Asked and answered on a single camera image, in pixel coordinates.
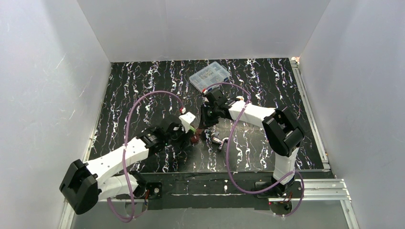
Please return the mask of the red pill organizer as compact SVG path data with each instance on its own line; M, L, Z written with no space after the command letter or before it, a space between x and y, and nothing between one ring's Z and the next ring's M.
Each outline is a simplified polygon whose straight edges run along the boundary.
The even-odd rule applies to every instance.
M201 129L196 129L195 133L193 136L190 138L190 143L195 145L200 141L202 130Z

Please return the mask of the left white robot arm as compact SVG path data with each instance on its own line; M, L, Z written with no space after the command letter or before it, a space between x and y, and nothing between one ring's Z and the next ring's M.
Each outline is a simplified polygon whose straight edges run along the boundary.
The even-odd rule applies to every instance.
M191 112L180 116L169 115L123 145L99 158L72 162L61 182L59 190L77 215L88 212L100 200L119 195L133 194L134 198L151 197L155 183L145 180L138 172L127 176L118 175L123 165L130 166L147 159L169 146L183 148L194 135Z

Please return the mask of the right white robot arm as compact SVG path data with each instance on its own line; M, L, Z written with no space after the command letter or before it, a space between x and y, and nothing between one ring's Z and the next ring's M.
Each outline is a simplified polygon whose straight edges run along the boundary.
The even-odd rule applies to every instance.
M199 129L218 124L219 119L243 121L265 131L270 148L276 154L275 168L267 187L245 190L234 180L229 166L229 152L225 153L228 176L235 188L251 195L284 195L295 182L295 162L305 132L288 108L282 110L253 105L242 97L227 98L219 88L204 90L204 103L200 107Z

